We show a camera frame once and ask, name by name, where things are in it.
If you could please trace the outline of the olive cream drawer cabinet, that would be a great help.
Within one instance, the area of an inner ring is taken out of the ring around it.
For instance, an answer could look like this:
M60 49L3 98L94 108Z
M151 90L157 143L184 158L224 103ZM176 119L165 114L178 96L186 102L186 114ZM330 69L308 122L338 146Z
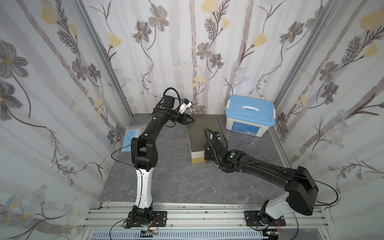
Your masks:
M205 144L204 129L210 129L213 132L219 133L219 140L225 145L223 130L221 128L219 119L215 116L195 119L193 123L187 125L188 140L191 151L192 164L204 163L204 153L207 149Z

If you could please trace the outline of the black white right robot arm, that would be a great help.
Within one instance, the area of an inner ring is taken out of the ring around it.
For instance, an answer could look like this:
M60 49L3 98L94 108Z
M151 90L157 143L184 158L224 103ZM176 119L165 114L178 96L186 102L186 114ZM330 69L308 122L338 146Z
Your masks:
M224 173L250 174L285 191L283 195L263 203L257 219L265 227L287 214L311 216L314 212L319 188L304 167L284 168L260 161L239 150L229 151L222 142L214 139L205 144L204 159L215 162Z

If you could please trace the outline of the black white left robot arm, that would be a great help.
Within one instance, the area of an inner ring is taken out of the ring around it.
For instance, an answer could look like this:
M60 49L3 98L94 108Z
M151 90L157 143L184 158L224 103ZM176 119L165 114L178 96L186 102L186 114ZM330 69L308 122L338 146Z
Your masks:
M188 99L163 96L151 113L152 119L144 132L131 140L132 163L137 174L137 198L126 228L146 227L154 223L152 176L158 162L157 138L168 121L188 125L195 120L185 111L192 106Z

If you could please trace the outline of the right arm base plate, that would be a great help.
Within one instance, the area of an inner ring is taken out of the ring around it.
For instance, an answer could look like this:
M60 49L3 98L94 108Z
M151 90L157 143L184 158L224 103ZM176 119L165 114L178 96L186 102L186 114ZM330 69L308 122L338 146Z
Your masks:
M273 219L265 213L260 211L244 211L244 217L248 227L285 227L286 221L284 217L279 217L278 219Z

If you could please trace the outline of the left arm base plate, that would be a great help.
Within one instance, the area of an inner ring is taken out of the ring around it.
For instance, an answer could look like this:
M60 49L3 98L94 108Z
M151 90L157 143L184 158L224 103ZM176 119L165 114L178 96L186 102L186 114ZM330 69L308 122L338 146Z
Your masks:
M154 211L153 216L148 223L143 220L139 220L138 217L134 216L133 212L129 212L129 215L123 223L124 228L140 228L140 227L159 227L163 228L167 224L168 212L167 211Z

